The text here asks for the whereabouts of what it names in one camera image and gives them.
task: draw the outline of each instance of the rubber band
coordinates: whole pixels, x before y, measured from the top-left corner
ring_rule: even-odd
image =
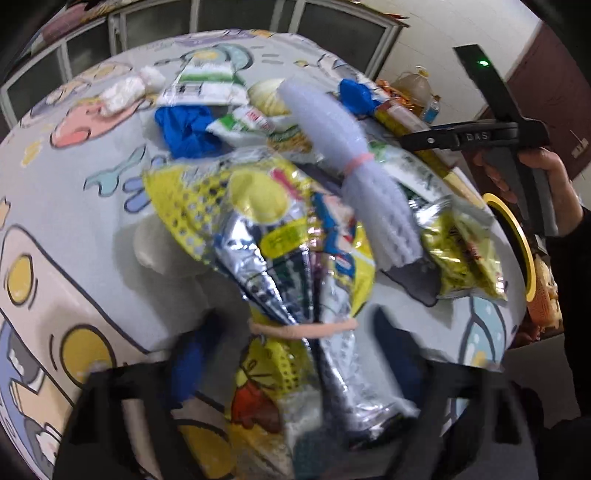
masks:
[[[364,163],[367,163],[368,161],[371,161],[373,159],[374,159],[374,154],[369,153],[369,152],[363,153],[360,156],[355,157],[353,160],[351,160],[349,163],[347,163],[345,165],[345,168],[343,170],[345,177],[348,177],[361,165],[363,165]]]
[[[339,323],[309,323],[304,325],[263,325],[252,319],[248,321],[251,332],[254,335],[266,335],[282,340],[302,340],[303,338],[318,339],[325,338],[346,330],[355,330],[359,323],[356,319],[350,318]]]

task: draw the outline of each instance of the cartoon print tablecloth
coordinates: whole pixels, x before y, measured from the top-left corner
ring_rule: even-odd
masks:
[[[239,297],[212,274],[162,277],[142,268],[132,250],[135,225],[152,213],[139,174],[172,162],[154,122],[154,98],[111,118],[98,94],[134,69],[156,65],[168,80],[191,56],[232,60],[247,86],[300,76],[327,91],[342,78],[372,84],[315,44],[292,34],[217,31],[158,41],[81,73],[27,113],[0,146],[0,419],[17,450],[42,479],[51,478],[67,413],[87,373],[144,361],[193,327],[208,305],[228,308]],[[377,389],[397,392],[367,330],[371,304],[383,304],[398,326],[452,361],[500,361],[525,309],[517,261],[499,227],[498,248],[509,302],[478,298],[428,308],[380,274],[359,316],[362,367]],[[205,374],[203,389],[173,412],[211,478],[233,478],[223,405],[248,330],[241,310],[236,332]],[[141,408],[127,402],[129,428],[147,477],[159,478]],[[452,406],[450,418],[457,415]],[[372,461],[343,465],[331,478],[362,478],[383,469]]]

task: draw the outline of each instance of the hand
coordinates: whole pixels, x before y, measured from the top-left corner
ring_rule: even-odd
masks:
[[[545,148],[524,150],[519,153],[519,160],[530,168],[541,168],[548,175],[548,183],[552,192],[552,204],[556,213],[558,235],[565,236],[572,232],[583,218],[583,208],[574,191],[573,184],[569,180],[566,168],[560,157]],[[484,167],[486,175],[501,190],[501,196],[509,203],[517,203],[517,197],[513,193],[499,171],[486,164],[482,159],[482,153],[474,158],[474,164]]]

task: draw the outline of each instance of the crumpled blue plastic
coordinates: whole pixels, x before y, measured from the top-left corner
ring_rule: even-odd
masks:
[[[341,80],[340,102],[354,115],[373,115],[380,102],[372,99],[369,88],[353,80]]]
[[[156,110],[154,119],[173,158],[214,157],[222,152],[221,140],[205,131],[215,120],[206,106],[162,106]]]

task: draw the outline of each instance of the yellow round rim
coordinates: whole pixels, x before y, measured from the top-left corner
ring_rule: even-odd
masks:
[[[525,279],[525,299],[526,301],[532,301],[535,297],[535,267],[534,267],[534,256],[531,254],[530,245],[527,242],[525,233],[521,228],[521,225],[513,215],[513,212],[509,210],[509,207],[501,200],[498,196],[492,193],[485,193],[482,196],[485,203],[494,208],[499,212],[505,220],[511,226],[513,233],[517,237],[519,246],[521,247],[521,253],[525,259],[526,279]]]

